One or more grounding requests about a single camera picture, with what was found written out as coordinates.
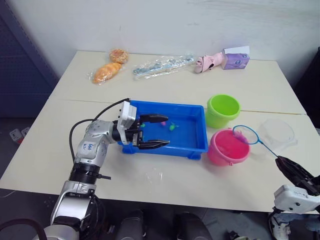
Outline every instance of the gray floor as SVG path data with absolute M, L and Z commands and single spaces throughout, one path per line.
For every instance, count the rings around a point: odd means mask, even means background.
M 22 130 L 31 126 L 33 119 L 0 119 L 0 176 L 4 173 L 13 155 L 18 149 L 9 137 L 9 132 L 15 128 Z M 43 227 L 49 224 L 49 217 L 57 195 L 0 189 L 0 223 L 15 219 L 29 218 L 38 221 Z M 236 231 L 239 235 L 252 239 L 271 240 L 267 214 L 263 212 L 234 212 L 222 209 L 154 204 L 145 202 L 129 202 L 103 200 L 107 211 L 107 219 L 117 225 L 128 212 L 142 209 L 150 213 L 154 223 L 152 240 L 169 240 L 172 236 L 173 218 L 182 212 L 198 215 L 207 226 L 214 240 L 226 240 L 227 231 Z M 291 240 L 312 239 L 312 233 L 304 228 L 304 223 L 294 221 L 291 224 Z M 0 240 L 31 240 L 35 232 L 28 226 L 16 225 L 0 232 Z M 114 234 L 106 235 L 103 239 L 113 239 Z

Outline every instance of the green bucket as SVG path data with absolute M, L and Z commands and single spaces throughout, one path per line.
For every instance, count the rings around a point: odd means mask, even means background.
M 240 104 L 232 96 L 219 94 L 211 97 L 207 102 L 205 122 L 209 127 L 220 129 L 240 113 Z

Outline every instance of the pink bucket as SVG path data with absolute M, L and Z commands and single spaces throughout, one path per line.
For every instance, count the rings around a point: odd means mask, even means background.
M 232 166 L 246 160 L 249 153 L 250 146 L 237 139 L 232 129 L 222 129 L 212 136 L 207 154 L 215 165 Z

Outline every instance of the pink plastic toy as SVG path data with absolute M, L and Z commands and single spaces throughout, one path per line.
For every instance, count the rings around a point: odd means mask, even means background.
M 196 66 L 194 71 L 199 74 L 202 72 L 207 71 L 208 69 L 212 69 L 213 67 L 216 67 L 220 65 L 224 60 L 224 55 L 222 52 L 216 53 L 213 56 L 202 56 L 199 57 L 196 61 Z
M 215 165 L 232 166 L 246 160 L 249 153 L 250 146 L 237 139 L 232 129 L 222 129 L 212 136 L 207 154 Z

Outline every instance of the blue plastic tray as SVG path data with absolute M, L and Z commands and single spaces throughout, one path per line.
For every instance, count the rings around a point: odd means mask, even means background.
M 161 123 L 146 122 L 145 127 L 142 128 L 143 140 L 162 139 L 170 140 L 170 143 L 166 146 L 148 150 L 138 149 L 132 144 L 123 145 L 123 153 L 172 155 L 199 160 L 201 153 L 208 151 L 203 106 L 134 100 L 130 104 L 137 108 L 137 119 L 143 114 L 162 114 L 167 116 L 169 119 L 166 121 L 165 126 L 161 125 Z M 172 123 L 176 127 L 173 131 L 170 131 L 169 127 Z

